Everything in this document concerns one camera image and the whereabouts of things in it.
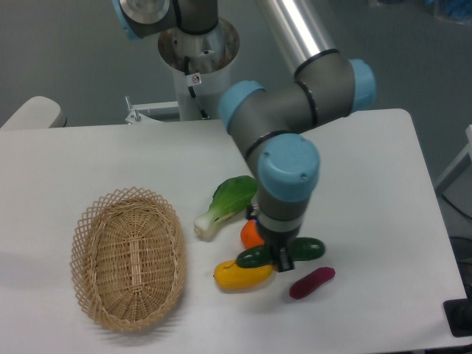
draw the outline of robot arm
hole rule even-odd
[[[146,8],[156,10],[158,7],[151,7],[150,3],[164,7],[168,2],[116,1],[122,4],[120,11],[125,11],[123,3],[135,4],[136,8],[138,3],[147,4]],[[294,263],[288,245],[299,233],[320,164],[316,147],[299,134],[368,108],[375,100],[376,85],[368,65],[362,60],[346,60],[339,54],[309,0],[257,2],[294,72],[294,83],[275,92],[267,92],[254,81],[237,83],[224,93],[218,110],[257,179],[258,205],[253,216],[258,231],[271,248],[277,270],[289,271]],[[191,6],[195,12],[183,15],[182,9]],[[210,20],[184,21],[186,16],[207,18],[206,11]],[[127,22],[136,26],[136,18],[131,16],[125,14]],[[204,31],[193,32],[197,27],[191,31],[186,27],[196,22],[205,24],[200,30],[211,30],[211,24],[218,22],[217,2],[173,0],[161,22],[142,26],[158,32],[166,23],[187,34],[201,35]]]

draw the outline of wicker basket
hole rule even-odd
[[[79,305],[96,323],[111,330],[153,324],[176,304],[184,285],[176,212],[150,190],[107,194],[78,221],[71,267]]]

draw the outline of toy vegetable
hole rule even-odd
[[[272,265],[259,268],[240,268],[235,260],[220,263],[213,277],[220,288],[240,290],[251,288],[269,278],[274,271]]]
[[[264,244],[264,240],[257,233],[256,220],[249,220],[241,230],[241,241],[245,249],[250,249],[255,246]]]
[[[288,247],[288,253],[294,262],[315,260],[325,253],[325,245],[316,238],[298,237]],[[247,249],[236,258],[241,268],[254,268],[274,264],[271,251],[267,245]]]
[[[211,241],[223,222],[244,210],[257,190],[257,182],[250,176],[227,179],[213,194],[213,201],[207,212],[195,219],[193,225],[197,236]]]

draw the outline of green leafy vegetable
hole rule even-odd
[[[195,219],[195,233],[202,240],[211,241],[223,222],[244,210],[256,194],[257,182],[250,176],[227,179],[213,194],[207,212]]]

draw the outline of gray floor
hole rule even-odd
[[[365,0],[316,0],[316,6],[341,52],[373,67],[375,108],[410,112],[435,179],[463,148],[472,124],[472,26],[436,20],[423,0],[375,8]],[[224,0],[220,12],[241,37],[235,80],[258,80],[268,89],[291,81],[255,1]],[[110,1],[0,1],[0,125],[38,95],[58,102],[76,126],[122,123],[126,94],[134,103],[174,100],[156,41],[128,41]],[[448,191],[469,214],[471,184],[469,171]],[[469,223],[443,210],[452,235],[472,235]]]

